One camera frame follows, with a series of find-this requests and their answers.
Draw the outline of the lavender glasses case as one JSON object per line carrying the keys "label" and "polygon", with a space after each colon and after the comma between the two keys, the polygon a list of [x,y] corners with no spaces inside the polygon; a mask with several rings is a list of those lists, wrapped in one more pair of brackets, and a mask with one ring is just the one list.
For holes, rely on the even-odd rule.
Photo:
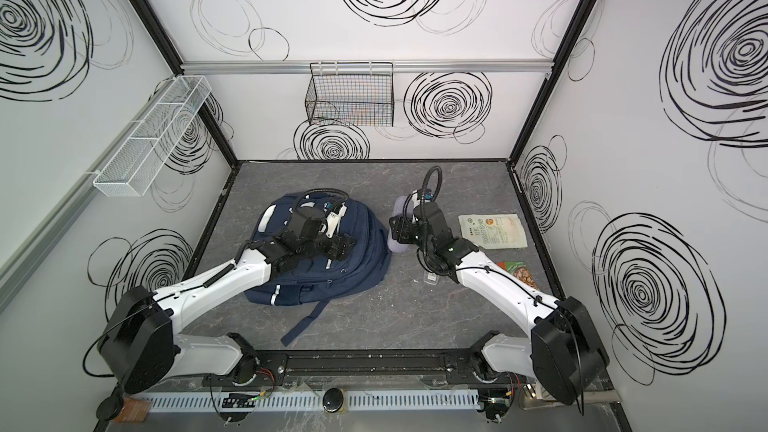
{"label": "lavender glasses case", "polygon": [[415,241],[413,207],[406,196],[399,197],[389,219],[387,245],[395,254],[405,253]]}

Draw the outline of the navy blue student backpack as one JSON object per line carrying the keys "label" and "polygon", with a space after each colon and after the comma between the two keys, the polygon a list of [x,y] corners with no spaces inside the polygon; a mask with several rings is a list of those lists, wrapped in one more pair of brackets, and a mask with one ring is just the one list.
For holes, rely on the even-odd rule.
{"label": "navy blue student backpack", "polygon": [[[321,211],[328,216],[340,212],[339,207],[332,206],[338,199],[326,190],[286,194],[265,209],[252,239],[269,240],[278,235],[290,223],[295,203],[303,209]],[[367,205],[350,198],[344,205],[346,211],[340,216],[338,233],[355,241],[344,258],[331,259],[324,254],[304,258],[294,269],[244,292],[248,301],[260,305],[315,305],[309,315],[281,338],[284,346],[290,345],[309,328],[331,301],[378,286],[388,272],[391,252],[387,246],[386,227]]]}

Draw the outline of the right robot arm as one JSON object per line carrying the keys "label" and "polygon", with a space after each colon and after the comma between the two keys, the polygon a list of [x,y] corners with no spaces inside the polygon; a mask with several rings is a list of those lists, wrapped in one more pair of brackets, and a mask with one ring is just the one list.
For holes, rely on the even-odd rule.
{"label": "right robot arm", "polygon": [[516,278],[470,240],[455,235],[430,194],[399,197],[389,219],[390,239],[413,245],[422,266],[484,297],[523,331],[497,333],[480,345],[494,373],[535,379],[556,401],[582,406],[587,387],[610,363],[586,306],[558,299]]}

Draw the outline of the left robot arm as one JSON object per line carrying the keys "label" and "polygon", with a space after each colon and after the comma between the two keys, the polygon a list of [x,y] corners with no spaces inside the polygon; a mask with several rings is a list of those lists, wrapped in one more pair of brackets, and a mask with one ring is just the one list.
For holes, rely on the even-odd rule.
{"label": "left robot arm", "polygon": [[184,328],[236,295],[275,282],[303,260],[346,258],[355,244],[339,230],[346,211],[345,201],[322,209],[296,205],[286,227],[244,243],[223,264],[155,291],[136,286],[126,292],[93,345],[121,391],[136,394],[169,377],[199,374],[250,384],[260,365],[242,336],[191,336]]}

